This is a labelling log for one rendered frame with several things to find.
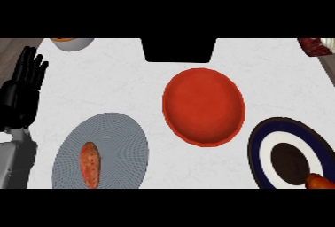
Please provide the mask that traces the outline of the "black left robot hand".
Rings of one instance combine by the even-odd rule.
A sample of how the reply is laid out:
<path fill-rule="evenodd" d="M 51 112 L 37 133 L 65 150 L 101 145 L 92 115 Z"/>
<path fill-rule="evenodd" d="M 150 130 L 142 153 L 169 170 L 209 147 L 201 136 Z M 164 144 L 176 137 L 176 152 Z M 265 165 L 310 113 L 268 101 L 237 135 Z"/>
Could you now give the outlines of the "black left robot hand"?
<path fill-rule="evenodd" d="M 36 121 L 48 66 L 37 48 L 26 46 L 12 78 L 0 87 L 0 132 L 27 129 Z"/>

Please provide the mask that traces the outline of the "grey bowl with orange food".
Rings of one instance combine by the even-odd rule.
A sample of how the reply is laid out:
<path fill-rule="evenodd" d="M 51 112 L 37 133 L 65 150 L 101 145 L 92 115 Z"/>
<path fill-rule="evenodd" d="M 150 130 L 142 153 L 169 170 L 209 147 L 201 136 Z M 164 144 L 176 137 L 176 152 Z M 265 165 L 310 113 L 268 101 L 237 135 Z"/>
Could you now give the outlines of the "grey bowl with orange food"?
<path fill-rule="evenodd" d="M 54 44 L 62 51 L 80 51 L 93 42 L 93 38 L 54 38 Z"/>

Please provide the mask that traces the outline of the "red bowl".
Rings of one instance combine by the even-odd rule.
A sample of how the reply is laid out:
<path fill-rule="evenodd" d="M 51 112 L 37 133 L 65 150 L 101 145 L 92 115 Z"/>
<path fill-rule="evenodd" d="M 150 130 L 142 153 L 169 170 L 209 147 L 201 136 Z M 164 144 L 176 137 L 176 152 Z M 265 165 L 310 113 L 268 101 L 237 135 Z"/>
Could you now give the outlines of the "red bowl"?
<path fill-rule="evenodd" d="M 217 147 L 228 143 L 245 121 L 237 84 L 213 69 L 182 71 L 166 87 L 163 113 L 173 132 L 189 144 Z"/>

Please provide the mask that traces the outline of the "blue and white plate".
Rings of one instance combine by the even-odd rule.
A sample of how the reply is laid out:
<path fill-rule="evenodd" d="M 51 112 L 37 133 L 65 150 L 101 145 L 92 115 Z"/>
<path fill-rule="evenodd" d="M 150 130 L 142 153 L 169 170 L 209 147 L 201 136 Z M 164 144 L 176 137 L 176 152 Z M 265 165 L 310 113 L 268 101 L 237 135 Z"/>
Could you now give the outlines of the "blue and white plate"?
<path fill-rule="evenodd" d="M 248 164 L 262 189 L 304 189 L 312 173 L 335 183 L 335 151 L 319 133 L 287 117 L 272 117 L 256 126 Z"/>

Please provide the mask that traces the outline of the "orange cupcake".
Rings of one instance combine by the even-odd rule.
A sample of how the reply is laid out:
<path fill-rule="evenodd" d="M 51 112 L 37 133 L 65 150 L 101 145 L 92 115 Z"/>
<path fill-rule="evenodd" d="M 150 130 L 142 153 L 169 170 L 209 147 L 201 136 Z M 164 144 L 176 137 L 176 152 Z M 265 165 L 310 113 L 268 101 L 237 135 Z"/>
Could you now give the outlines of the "orange cupcake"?
<path fill-rule="evenodd" d="M 319 174 L 309 174 L 306 178 L 307 189 L 335 189 L 335 183 Z"/>

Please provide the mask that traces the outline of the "grey round placemat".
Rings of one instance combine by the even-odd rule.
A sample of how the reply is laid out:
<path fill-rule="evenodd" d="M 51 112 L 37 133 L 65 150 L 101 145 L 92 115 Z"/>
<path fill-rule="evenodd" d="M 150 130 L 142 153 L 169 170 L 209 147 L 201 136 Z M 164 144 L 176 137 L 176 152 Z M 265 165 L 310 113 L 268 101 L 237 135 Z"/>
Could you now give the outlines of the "grey round placemat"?
<path fill-rule="evenodd" d="M 150 148 L 144 129 L 123 113 L 102 113 L 70 133 L 52 167 L 54 189 L 86 189 L 80 151 L 93 142 L 101 155 L 99 189 L 138 189 L 145 179 Z"/>

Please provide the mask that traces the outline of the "orange sweet potato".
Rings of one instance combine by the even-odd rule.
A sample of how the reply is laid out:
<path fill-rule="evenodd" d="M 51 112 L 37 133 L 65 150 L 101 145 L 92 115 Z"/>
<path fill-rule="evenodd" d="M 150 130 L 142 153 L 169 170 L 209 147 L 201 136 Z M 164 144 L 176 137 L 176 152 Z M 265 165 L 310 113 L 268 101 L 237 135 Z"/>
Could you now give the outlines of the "orange sweet potato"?
<path fill-rule="evenodd" d="M 82 177 L 89 189 L 99 187 L 101 156 L 93 142 L 86 142 L 80 152 Z"/>

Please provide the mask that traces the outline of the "black appliance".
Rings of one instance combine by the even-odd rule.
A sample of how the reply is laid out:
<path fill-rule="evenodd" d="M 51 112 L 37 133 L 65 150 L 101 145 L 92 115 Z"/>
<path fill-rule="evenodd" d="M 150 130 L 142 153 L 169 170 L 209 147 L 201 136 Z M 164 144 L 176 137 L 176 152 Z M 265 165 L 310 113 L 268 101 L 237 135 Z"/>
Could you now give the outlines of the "black appliance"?
<path fill-rule="evenodd" d="M 144 38 L 148 62 L 209 63 L 214 52 L 214 38 Z"/>

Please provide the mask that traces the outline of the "dark red patterned object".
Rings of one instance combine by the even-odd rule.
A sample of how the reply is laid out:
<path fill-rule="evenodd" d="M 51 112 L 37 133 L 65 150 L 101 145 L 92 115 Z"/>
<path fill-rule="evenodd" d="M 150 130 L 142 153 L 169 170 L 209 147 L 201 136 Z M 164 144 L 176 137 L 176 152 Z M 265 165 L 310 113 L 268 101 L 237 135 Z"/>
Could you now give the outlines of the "dark red patterned object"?
<path fill-rule="evenodd" d="M 333 54 L 330 48 L 322 44 L 319 38 L 299 38 L 297 41 L 309 57 L 319 57 Z"/>

